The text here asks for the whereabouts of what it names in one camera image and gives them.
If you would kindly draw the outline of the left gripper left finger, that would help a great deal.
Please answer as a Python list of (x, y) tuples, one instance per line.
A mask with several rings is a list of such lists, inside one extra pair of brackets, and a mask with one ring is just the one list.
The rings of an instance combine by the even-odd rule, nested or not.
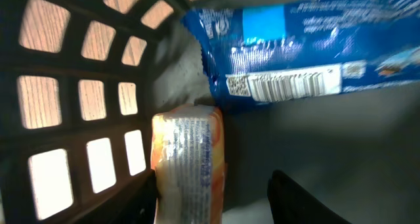
[(81, 222), (88, 224), (154, 224), (157, 198), (156, 174), (150, 170), (82, 217)]

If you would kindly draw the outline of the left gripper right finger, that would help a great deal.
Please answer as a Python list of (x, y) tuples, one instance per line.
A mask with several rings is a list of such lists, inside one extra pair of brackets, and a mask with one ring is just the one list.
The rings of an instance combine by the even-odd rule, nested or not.
[(275, 224), (350, 224), (281, 170), (268, 180), (267, 197)]

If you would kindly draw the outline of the orange white snack bar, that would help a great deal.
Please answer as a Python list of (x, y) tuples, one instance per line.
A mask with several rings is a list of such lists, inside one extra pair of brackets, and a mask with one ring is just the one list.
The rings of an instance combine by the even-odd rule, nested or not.
[(152, 118), (156, 223), (219, 224), (226, 162), (219, 108), (187, 104)]

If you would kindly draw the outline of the blue cookie package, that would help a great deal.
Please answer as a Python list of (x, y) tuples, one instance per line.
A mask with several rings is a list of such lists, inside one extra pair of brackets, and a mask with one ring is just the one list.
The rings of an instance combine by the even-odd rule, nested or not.
[(227, 111), (419, 81), (419, 0), (192, 9), (182, 23)]

